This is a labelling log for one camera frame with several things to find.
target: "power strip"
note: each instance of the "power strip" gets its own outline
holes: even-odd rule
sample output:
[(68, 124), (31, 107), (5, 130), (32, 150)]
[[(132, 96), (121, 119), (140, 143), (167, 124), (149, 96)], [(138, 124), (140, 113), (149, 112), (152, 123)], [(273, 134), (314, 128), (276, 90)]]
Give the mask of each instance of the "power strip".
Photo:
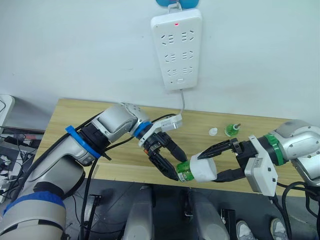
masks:
[(155, 16), (151, 29), (165, 88), (195, 87), (202, 35), (200, 11), (189, 9)]

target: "blue ring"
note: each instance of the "blue ring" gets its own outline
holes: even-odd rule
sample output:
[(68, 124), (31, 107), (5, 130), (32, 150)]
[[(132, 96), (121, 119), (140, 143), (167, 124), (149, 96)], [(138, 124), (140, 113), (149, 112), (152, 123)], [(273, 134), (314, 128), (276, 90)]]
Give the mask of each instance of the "blue ring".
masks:
[(22, 201), (27, 201), (27, 200), (41, 200), (41, 201), (46, 201), (46, 202), (50, 202), (53, 204), (58, 204), (64, 208), (66, 208), (64, 202), (62, 201), (62, 199), (58, 196), (55, 195), (49, 191), (37, 191), (34, 193), (31, 193), (29, 195), (24, 195), (22, 197), (19, 197), (17, 200), (15, 200), (14, 202), (8, 204), (5, 208), (5, 210), (3, 211), (3, 215), (10, 209), (12, 208), (14, 205), (22, 202)]
[(145, 122), (142, 122), (138, 128), (134, 131), (133, 133), (133, 136), (135, 136), (136, 138), (138, 137), (139, 133), (145, 129), (147, 126), (149, 126), (150, 124), (152, 124), (151, 122), (149, 121), (145, 121)]
[(92, 156), (94, 156), (96, 159), (100, 158), (101, 155), (99, 153), (97, 153), (95, 150), (93, 150), (77, 133), (77, 131), (75, 130), (75, 128), (73, 126), (68, 126), (65, 128), (65, 130), (67, 131), (67, 133), (69, 133), (74, 140), (77, 141), (78, 144), (80, 144), (85, 150), (87, 150)]

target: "black cable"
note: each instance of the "black cable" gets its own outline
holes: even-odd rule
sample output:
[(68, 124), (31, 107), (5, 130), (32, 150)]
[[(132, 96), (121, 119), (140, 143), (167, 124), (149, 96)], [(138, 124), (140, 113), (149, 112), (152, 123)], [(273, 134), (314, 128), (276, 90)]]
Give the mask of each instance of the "black cable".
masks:
[[(152, 120), (151, 122), (154, 123), (154, 122), (156, 122), (156, 121), (158, 121), (158, 120), (160, 120), (160, 119), (164, 119), (164, 118), (172, 117), (172, 116), (176, 116), (176, 114), (174, 114), (174, 113), (169, 113), (169, 114), (160, 116), (160, 117), (156, 118), (155, 120)], [(118, 146), (120, 146), (120, 145), (122, 145), (122, 144), (125, 144), (125, 143), (131, 141), (131, 140), (134, 139), (134, 138), (135, 138), (134, 136), (131, 136), (131, 137), (129, 137), (128, 139), (126, 139), (126, 140), (124, 140), (124, 141), (121, 141), (121, 142), (119, 142), (119, 143), (116, 143), (116, 144), (114, 144), (114, 145), (112, 145), (112, 146), (107, 147), (106, 149), (104, 149), (104, 151), (107, 152), (107, 151), (109, 151), (109, 150), (111, 150), (111, 149), (114, 149), (114, 148), (116, 148), (116, 147), (118, 147)]]
[[(153, 120), (153, 121), (151, 121), (151, 122), (154, 123), (154, 122), (156, 122), (156, 121), (158, 121), (158, 120), (160, 120), (160, 119), (167, 118), (167, 117), (171, 117), (171, 116), (175, 116), (175, 115), (176, 115), (176, 114), (174, 114), (174, 113), (166, 114), (166, 115), (163, 115), (163, 116), (160, 116), (160, 117), (156, 118), (155, 120)], [(120, 145), (122, 145), (122, 144), (125, 144), (125, 143), (129, 142), (129, 141), (132, 140), (133, 138), (134, 138), (134, 136), (131, 136), (130, 138), (128, 138), (128, 139), (126, 139), (126, 140), (124, 140), (124, 141), (121, 141), (121, 142), (116, 143), (116, 144), (114, 144), (114, 145), (112, 145), (112, 146), (110, 146), (110, 147), (107, 147), (107, 148), (105, 149), (105, 152), (108, 151), (108, 150), (110, 150), (110, 149), (113, 149), (113, 148), (115, 148), (115, 147), (118, 147), (118, 146), (120, 146)], [(80, 239), (80, 240), (83, 240), (83, 239), (84, 239), (84, 228), (85, 228), (85, 226), (84, 226), (84, 218), (85, 218), (85, 210), (86, 210), (87, 199), (88, 199), (88, 194), (89, 194), (90, 182), (91, 182), (92, 174), (93, 174), (93, 172), (94, 172), (94, 169), (95, 169), (95, 166), (96, 166), (96, 164), (97, 164), (97, 161), (98, 161), (98, 159), (94, 160), (94, 162), (93, 162), (93, 164), (92, 164), (92, 166), (91, 166), (91, 168), (90, 168), (88, 178), (87, 178), (86, 183), (85, 183), (85, 190), (84, 190), (83, 202), (82, 202), (82, 208), (81, 208), (80, 236), (79, 236), (79, 239)]]
[(319, 210), (318, 210), (318, 216), (316, 218), (316, 231), (318, 233), (318, 237), (320, 238), (320, 201), (318, 202)]
[(6, 103), (2, 100), (0, 100), (1, 103), (3, 103), (3, 108), (0, 110), (0, 113), (7, 107)]
[(125, 143), (131, 141), (131, 140), (134, 139), (134, 138), (135, 138), (134, 136), (131, 136), (131, 137), (129, 137), (128, 139), (126, 139), (126, 140), (124, 140), (124, 141), (121, 141), (121, 142), (119, 142), (119, 143), (116, 143), (116, 144), (114, 144), (114, 145), (112, 145), (112, 146), (107, 147), (106, 149), (104, 149), (104, 151), (106, 152), (106, 151), (109, 151), (110, 149), (114, 149), (114, 148), (116, 148), (116, 147), (118, 147), (118, 146), (120, 146), (120, 145), (122, 145), (122, 144), (125, 144)]
[[(282, 188), (287, 188), (287, 187), (288, 187), (288, 185), (282, 184), (282, 183), (280, 183), (280, 182), (277, 182), (276, 184), (277, 184), (278, 186), (282, 187)], [(312, 195), (316, 195), (316, 193), (315, 193), (314, 191), (312, 191), (312, 190), (310, 190), (310, 189), (307, 189), (307, 188), (305, 188), (305, 187), (294, 186), (292, 189), (294, 189), (294, 190), (299, 190), (299, 191), (304, 191), (304, 192), (308, 192), (308, 193), (310, 193), (310, 194), (312, 194)]]
[(278, 200), (278, 197), (276, 194), (274, 196), (270, 196), (269, 199), (273, 202), (273, 204), (276, 206), (276, 208), (278, 209), (278, 211), (282, 215), (282, 218), (283, 218), (283, 221), (285, 224), (285, 228), (286, 228), (286, 232), (288, 233), (288, 231), (289, 231), (288, 229), (290, 229), (290, 231), (291, 231), (290, 220), (289, 220), (288, 214), (286, 214), (284, 209), (280, 206), (279, 200)]
[[(84, 123), (82, 123), (81, 125), (79, 125), (75, 130), (78, 131), (79, 129), (81, 129), (82, 127), (84, 127), (85, 125), (87, 125), (88, 123), (91, 122), (91, 120), (93, 120), (96, 116), (98, 116), (100, 113), (96, 114), (95, 116), (91, 117), (90, 119), (88, 119), (87, 121), (85, 121)], [(62, 137), (60, 137), (52, 146), (50, 146), (40, 157), (38, 157), (38, 159), (29, 167), (28, 171), (25, 173), (24, 178), (22, 179), (22, 181), (20, 182), (18, 189), (14, 192), (14, 195), (12, 197), (11, 202), (15, 201), (20, 193), (20, 191), (22, 190), (22, 188), (24, 187), (28, 177), (30, 176), (30, 174), (39, 166), (39, 164), (49, 155), (49, 153), (55, 149), (64, 139), (66, 139), (69, 136), (69, 133), (64, 134)]]
[(9, 189), (5, 190), (3, 193), (0, 194), (0, 196), (6, 197), (6, 196), (4, 196), (3, 194), (5, 194), (5, 193), (7, 193), (7, 192), (9, 192), (9, 191), (15, 190), (15, 189), (18, 187), (18, 185), (16, 185), (16, 183), (20, 180), (20, 177), (22, 176), (23, 173), (24, 173), (24, 172), (21, 171), (21, 172), (18, 174), (18, 176), (16, 177), (16, 180), (13, 182), (12, 187), (10, 187)]
[(5, 196), (5, 195), (2, 195), (2, 194), (1, 194), (2, 197), (4, 197), (5, 199), (11, 200), (10, 195), (9, 195), (9, 196)]
[(284, 223), (285, 223), (285, 227), (286, 227), (286, 234), (288, 236), (288, 239), (292, 239), (292, 231), (291, 231), (291, 225), (290, 225), (290, 220), (289, 220), (289, 215), (288, 215), (288, 210), (287, 210), (287, 204), (286, 204), (286, 198), (287, 198), (287, 194), (288, 192), (293, 189), (293, 187), (297, 186), (297, 185), (303, 185), (306, 186), (306, 184), (303, 181), (296, 181), (293, 182), (291, 184), (289, 184), (283, 194), (282, 194), (282, 208), (284, 211)]
[(305, 208), (312, 216), (314, 216), (315, 218), (318, 217), (318, 215), (315, 214), (310, 208), (310, 195), (307, 192), (305, 192)]
[(4, 128), (4, 129), (9, 130), (9, 132), (12, 132), (12, 133), (13, 133), (13, 136), (14, 136), (14, 135), (18, 135), (18, 136), (15, 137), (15, 138), (16, 138), (16, 146), (17, 146), (18, 149), (19, 149), (19, 154), (20, 154), (21, 158), (24, 158), (24, 157), (22, 156), (22, 154), (24, 155), (24, 153), (21, 151), (20, 145), (19, 145), (19, 134), (21, 134), (21, 133), (14, 132), (14, 131), (12, 131), (9, 127), (5, 127), (5, 126), (0, 126), (0, 128)]
[(75, 217), (76, 217), (76, 220), (78, 221), (78, 223), (80, 224), (80, 220), (79, 220), (78, 213), (77, 213), (77, 201), (76, 201), (75, 196), (71, 195), (71, 197), (73, 198), (73, 201), (74, 201)]
[(156, 118), (155, 120), (152, 120), (151, 122), (154, 123), (154, 122), (156, 122), (156, 121), (158, 121), (158, 120), (160, 120), (160, 119), (164, 119), (164, 118), (172, 117), (172, 116), (176, 116), (176, 114), (174, 114), (174, 113), (169, 113), (169, 114), (160, 116), (160, 117)]
[(90, 187), (92, 174), (94, 173), (97, 162), (98, 162), (98, 158), (96, 158), (93, 161), (91, 168), (90, 168), (90, 171), (89, 171), (88, 178), (85, 183), (85, 190), (84, 190), (84, 195), (83, 195), (83, 202), (82, 202), (82, 208), (81, 208), (81, 218), (80, 218), (80, 238), (79, 238), (80, 240), (84, 239), (85, 211), (86, 211), (89, 187)]
[[(71, 197), (73, 198), (73, 201), (74, 201), (74, 213), (75, 213), (76, 220), (78, 221), (79, 225), (81, 225), (79, 217), (78, 217), (78, 213), (77, 213), (77, 201), (76, 201), (76, 198), (73, 195), (71, 195)], [(114, 234), (114, 233), (118, 233), (118, 232), (122, 231), (122, 229), (120, 229), (120, 230), (117, 230), (117, 231), (99, 232), (99, 231), (88, 230), (87, 227), (84, 227), (84, 228), (87, 231), (92, 232), (92, 233), (96, 233), (96, 234)]]

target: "white wall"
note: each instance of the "white wall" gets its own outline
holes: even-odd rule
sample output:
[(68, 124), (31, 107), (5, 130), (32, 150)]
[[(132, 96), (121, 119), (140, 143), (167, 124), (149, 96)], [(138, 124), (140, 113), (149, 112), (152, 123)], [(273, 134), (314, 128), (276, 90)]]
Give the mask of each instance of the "white wall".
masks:
[[(186, 108), (320, 126), (319, 1), (200, 0), (199, 84)], [(0, 93), (8, 125), (42, 128), (59, 98), (179, 108), (164, 89), (155, 0), (0, 0)]]

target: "white bottle cap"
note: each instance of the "white bottle cap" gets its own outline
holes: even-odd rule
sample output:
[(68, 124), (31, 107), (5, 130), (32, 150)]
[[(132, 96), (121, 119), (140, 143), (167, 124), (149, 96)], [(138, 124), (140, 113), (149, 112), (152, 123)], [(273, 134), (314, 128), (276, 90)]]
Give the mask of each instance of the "white bottle cap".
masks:
[(198, 159), (198, 153), (190, 160), (190, 170), (194, 179), (199, 182), (209, 182), (217, 179), (217, 168), (213, 158)]
[(217, 133), (218, 133), (218, 128), (216, 128), (216, 127), (213, 127), (209, 130), (210, 136), (215, 136), (215, 135), (217, 135)]

